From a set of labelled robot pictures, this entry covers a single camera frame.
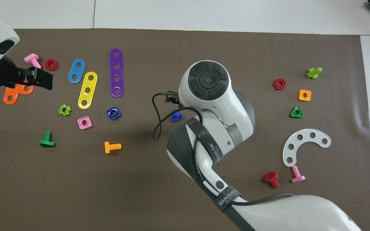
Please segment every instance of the round button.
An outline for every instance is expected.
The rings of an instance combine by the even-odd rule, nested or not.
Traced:
[[[199,83],[205,89],[214,88],[219,81],[219,75],[215,71],[207,70],[199,76]]]

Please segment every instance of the pink bolt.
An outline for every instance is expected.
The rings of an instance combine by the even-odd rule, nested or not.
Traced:
[[[299,173],[298,167],[296,165],[292,166],[292,170],[294,171],[294,174],[295,174],[295,178],[292,178],[292,183],[305,179],[305,177]]]
[[[32,66],[41,69],[41,65],[38,63],[37,59],[39,59],[39,57],[34,53],[24,58],[25,62],[30,63],[32,64]]]

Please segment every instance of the lime green nut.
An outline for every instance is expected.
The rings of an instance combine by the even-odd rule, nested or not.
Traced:
[[[63,104],[60,106],[58,113],[63,116],[69,116],[69,112],[71,111],[71,107],[67,106],[66,104]]]
[[[311,68],[308,70],[308,73],[306,75],[308,76],[308,78],[316,79],[321,71],[322,68],[320,67],[318,67],[316,70]]]
[[[45,132],[45,135],[44,135],[44,140],[41,140],[40,142],[40,146],[43,147],[43,148],[51,148],[55,145],[54,142],[51,142],[49,140],[49,137],[51,135],[51,132],[50,131],[46,131]]]

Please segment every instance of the yellow plastic strip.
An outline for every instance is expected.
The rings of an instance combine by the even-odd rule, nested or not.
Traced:
[[[98,76],[95,72],[85,74],[82,83],[81,93],[79,94],[78,106],[81,109],[87,109],[91,106],[94,97],[95,86],[97,85]]]

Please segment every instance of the blue triangular nut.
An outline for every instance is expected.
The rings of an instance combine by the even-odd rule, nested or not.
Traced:
[[[292,109],[291,114],[289,115],[291,118],[302,118],[304,113],[302,112],[299,106],[296,106]]]
[[[173,123],[176,123],[178,122],[179,120],[182,120],[184,118],[184,115],[181,114],[179,111],[177,111],[176,113],[174,113],[172,116],[171,116],[171,121]]]

